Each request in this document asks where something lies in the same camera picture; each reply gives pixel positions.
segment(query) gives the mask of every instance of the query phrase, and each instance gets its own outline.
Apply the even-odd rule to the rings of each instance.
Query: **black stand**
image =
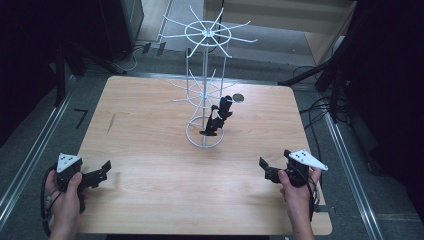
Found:
[[[58,107],[66,95],[66,84],[65,84],[65,60],[69,65],[72,73],[78,76],[84,76],[87,70],[85,64],[81,60],[81,56],[90,58],[93,62],[97,63],[104,69],[108,70],[112,74],[125,74],[126,72],[118,72],[116,68],[111,66],[105,60],[97,57],[89,50],[80,46],[79,44],[64,44],[59,43],[56,50],[56,81],[57,81],[57,93],[55,107]]]
[[[315,89],[319,92],[323,92],[327,90],[331,83],[333,83],[329,112],[333,121],[337,122],[337,102],[340,95],[340,88],[343,83],[343,75],[346,71],[348,71],[348,66],[350,66],[348,62],[349,58],[352,55],[351,46],[358,38],[360,30],[363,28],[366,20],[370,16],[373,9],[374,7],[368,7],[362,9],[363,11],[361,11],[360,13],[355,11],[345,39],[329,60],[315,68],[312,68],[302,73],[297,77],[294,77],[287,81],[278,82],[278,85],[292,86],[293,84],[296,84],[308,77],[323,72],[315,83]]]

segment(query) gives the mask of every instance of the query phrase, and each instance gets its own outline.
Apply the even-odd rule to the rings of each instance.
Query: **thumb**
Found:
[[[289,176],[287,176],[286,171],[279,170],[278,177],[280,178],[280,182],[281,184],[283,184],[283,187],[290,185],[290,179],[289,179]]]
[[[66,192],[76,193],[78,185],[82,181],[82,174],[80,172],[77,172],[74,174],[74,176],[69,180],[68,183],[68,189]]]

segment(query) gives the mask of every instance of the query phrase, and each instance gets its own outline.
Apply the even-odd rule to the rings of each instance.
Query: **floor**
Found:
[[[190,13],[187,6],[201,9],[199,2],[174,0],[166,10],[168,17],[189,22],[192,16],[187,14]],[[169,23],[160,29],[164,35],[178,32]],[[303,33],[253,26],[244,30],[240,32],[241,36],[259,41],[248,46],[230,46],[229,53],[233,59],[227,62],[225,76],[228,80],[275,84],[278,80],[290,79],[310,69],[307,66],[315,65]],[[261,36],[264,34],[257,36],[258,32],[267,32],[266,36],[274,34],[274,37],[263,39]],[[139,41],[137,47],[142,50],[149,42]],[[160,54],[158,48],[161,42],[166,44],[165,51]],[[133,56],[115,63],[115,66],[131,69],[129,76],[184,79],[185,40],[162,38],[150,43],[152,47],[147,53],[134,52]],[[210,64],[221,66],[222,56],[222,52],[212,52]],[[194,69],[201,65],[201,59],[197,56],[193,61]],[[0,202],[0,239],[43,238],[38,209],[40,179],[45,169],[56,161],[58,153],[78,152],[98,98],[110,76],[89,61],[87,66],[86,76],[68,76],[70,95],[60,108],[52,108],[53,91],[0,149],[0,192],[4,196]],[[316,78],[311,77],[292,87],[300,110],[309,109],[318,98],[329,95],[326,92],[317,93],[313,87],[315,81]],[[76,109],[88,110],[85,119],[81,120],[81,113]],[[389,176],[369,173],[366,156],[351,126],[333,124],[328,114],[323,115],[323,112],[325,109],[317,109],[301,115],[305,127],[311,120],[308,113],[312,114],[313,120],[317,120],[313,127],[305,129],[308,142],[313,155],[320,155],[331,169],[324,175],[321,184],[329,206],[333,232],[328,236],[317,236],[317,239],[424,239],[422,222],[403,187]],[[79,235],[77,239],[105,238],[105,235]],[[291,236],[270,236],[270,239],[286,240]]]

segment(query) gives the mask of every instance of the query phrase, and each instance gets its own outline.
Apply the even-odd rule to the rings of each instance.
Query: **gray floor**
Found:
[[[287,39],[293,43],[298,41],[299,33],[295,33],[290,38],[290,33],[285,33]],[[278,42],[280,38],[275,37],[273,41]],[[146,54],[137,51],[134,58],[137,65],[133,70],[128,71],[129,76],[162,76],[169,78],[180,78],[185,75],[184,53],[173,49],[172,43],[167,41],[167,49],[160,56],[157,56],[157,49],[154,47]],[[308,68],[299,66],[311,65],[312,57],[306,52],[304,44],[286,48],[287,54],[294,54],[290,49],[304,49],[302,56],[294,58],[293,61],[281,60],[291,59],[291,57],[281,57],[277,54],[277,60],[273,54],[266,57],[266,51],[259,54],[246,54],[248,56],[236,55],[237,51],[230,48],[234,53],[234,59],[228,59],[225,73],[228,79],[240,79],[241,82],[252,84],[276,84],[277,81],[290,79],[293,74],[298,75]],[[201,58],[196,56],[192,59],[193,69],[201,68]],[[219,68],[222,64],[222,57],[219,54],[210,58],[211,68]],[[135,64],[132,56],[122,62],[117,63],[123,68],[132,68]],[[110,76],[108,72],[87,61],[88,71],[84,77],[73,77],[69,81],[68,91],[71,93],[69,99],[63,106],[63,114],[60,120],[55,122],[51,137],[45,139],[44,147],[38,154],[33,154],[31,148],[37,142],[37,137],[44,124],[49,120],[53,111],[55,92],[52,91],[37,106],[34,112],[20,125],[9,141],[0,149],[1,184],[0,193],[8,196],[15,186],[15,176],[17,180],[23,179],[21,189],[17,192],[19,197],[16,202],[9,201],[9,214],[2,215],[0,221],[0,239],[45,239],[39,214],[39,195],[41,179],[46,169],[57,161],[57,156],[61,152],[76,154],[88,128],[90,119],[94,113],[97,101],[101,95],[103,87]],[[302,83],[296,84],[296,101],[300,110],[307,109],[321,95],[328,96],[328,93],[317,93],[313,84],[315,78],[311,77]],[[75,109],[88,110],[88,115],[77,129],[76,126],[81,120],[81,113]],[[312,112],[313,116],[320,114],[320,111]],[[303,124],[309,123],[307,114],[302,114]],[[355,189],[352,188],[348,177],[343,158],[339,154],[338,148],[329,130],[329,124],[325,118],[314,125],[316,139],[314,139],[311,128],[306,130],[308,142],[312,154],[318,155],[318,147],[321,152],[321,160],[325,162],[330,171],[324,173],[322,180],[323,193],[327,205],[330,208],[330,218],[333,225],[333,232],[328,236],[318,236],[318,239],[379,239],[373,238],[367,231],[364,224],[364,213],[355,198]],[[391,177],[374,176],[369,173],[366,165],[366,156],[350,126],[339,123],[337,128],[341,132],[343,142],[348,150],[349,159],[358,174],[358,179],[364,189],[365,197],[371,206],[371,212],[376,217],[381,235],[384,239],[424,239],[424,228],[413,209],[406,193],[397,181]],[[3,199],[1,210],[7,209]],[[78,239],[105,239],[105,235],[78,235]],[[286,236],[270,236],[270,239],[280,240]]]

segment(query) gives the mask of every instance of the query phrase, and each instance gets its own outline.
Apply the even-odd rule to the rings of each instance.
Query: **finger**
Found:
[[[56,183],[54,181],[55,178],[56,178],[56,171],[51,170],[49,172],[49,175],[47,176],[46,186],[45,186],[45,190],[49,195],[52,195],[55,191],[57,191]]]
[[[287,176],[287,173],[284,170],[278,171],[278,177],[280,178],[280,182],[283,184],[283,187],[286,187],[288,184],[290,184],[289,176]]]
[[[82,174],[80,172],[75,173],[74,176],[72,176],[72,178],[69,180],[66,195],[69,197],[74,197],[74,194],[77,194],[77,188],[81,181]]]
[[[322,170],[319,168],[312,168],[311,178],[314,183],[318,183],[319,178],[321,177]]]
[[[281,188],[280,189],[280,193],[281,193],[281,195],[283,195],[283,200],[285,202],[286,201],[286,191],[285,191],[285,189],[284,188]]]
[[[84,188],[82,190],[82,196],[84,199],[90,199],[90,194],[91,194],[90,188]]]

